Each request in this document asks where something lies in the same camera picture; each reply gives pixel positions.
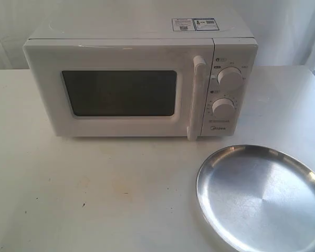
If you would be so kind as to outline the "upper white control knob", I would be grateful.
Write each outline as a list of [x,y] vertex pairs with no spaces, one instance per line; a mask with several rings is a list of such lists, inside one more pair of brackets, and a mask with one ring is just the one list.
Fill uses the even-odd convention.
[[243,77],[239,69],[227,67],[221,70],[217,76],[220,87],[226,90],[234,90],[243,84]]

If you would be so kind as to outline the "white curtain backdrop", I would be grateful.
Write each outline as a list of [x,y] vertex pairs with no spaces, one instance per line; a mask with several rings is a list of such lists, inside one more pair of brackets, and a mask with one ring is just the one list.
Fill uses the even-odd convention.
[[[59,1],[0,1],[0,69],[26,69],[24,42]],[[254,34],[259,66],[315,65],[315,1],[227,1]]]

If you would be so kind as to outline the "lower white control knob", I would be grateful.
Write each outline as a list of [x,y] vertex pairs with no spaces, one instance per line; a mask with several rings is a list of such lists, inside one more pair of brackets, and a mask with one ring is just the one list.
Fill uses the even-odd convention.
[[234,115],[235,107],[230,99],[221,98],[212,104],[212,112],[217,119],[229,119]]

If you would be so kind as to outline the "white microwave door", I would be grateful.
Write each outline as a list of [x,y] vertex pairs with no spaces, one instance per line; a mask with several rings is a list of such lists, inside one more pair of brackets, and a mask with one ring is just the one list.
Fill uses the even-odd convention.
[[201,134],[212,39],[29,39],[28,65],[56,135]]

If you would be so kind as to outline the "round stainless steel plate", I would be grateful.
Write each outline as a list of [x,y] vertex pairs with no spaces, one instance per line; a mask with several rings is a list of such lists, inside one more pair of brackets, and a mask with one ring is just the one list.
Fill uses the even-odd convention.
[[315,251],[315,173],[257,145],[211,154],[196,176],[203,235],[218,251]]

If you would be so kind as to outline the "white control knob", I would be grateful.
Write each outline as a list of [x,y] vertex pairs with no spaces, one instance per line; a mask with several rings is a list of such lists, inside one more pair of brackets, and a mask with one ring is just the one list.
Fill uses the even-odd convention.
[[229,119],[234,115],[235,107],[230,99],[221,98],[212,104],[212,112],[217,119]]
[[227,67],[221,70],[217,76],[220,87],[226,90],[234,90],[243,84],[243,77],[239,69]]

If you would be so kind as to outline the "white microwave oven body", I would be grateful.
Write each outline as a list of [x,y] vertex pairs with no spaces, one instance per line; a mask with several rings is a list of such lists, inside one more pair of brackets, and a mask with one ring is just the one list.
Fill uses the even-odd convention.
[[[215,18],[219,31],[176,32],[172,18]],[[161,6],[65,8],[49,17],[29,39],[212,39],[215,49],[199,137],[234,134],[258,49],[242,18],[223,7],[191,8],[185,12]],[[242,74],[243,84],[237,89],[226,90],[218,84],[219,72],[227,67],[235,67]],[[235,113],[229,119],[213,116],[212,104],[221,98],[234,104]]]

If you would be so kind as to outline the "blue white label sticker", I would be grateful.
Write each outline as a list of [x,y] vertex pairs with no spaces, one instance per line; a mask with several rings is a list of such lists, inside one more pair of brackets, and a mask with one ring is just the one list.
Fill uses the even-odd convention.
[[172,28],[174,32],[219,31],[215,18],[172,18]]

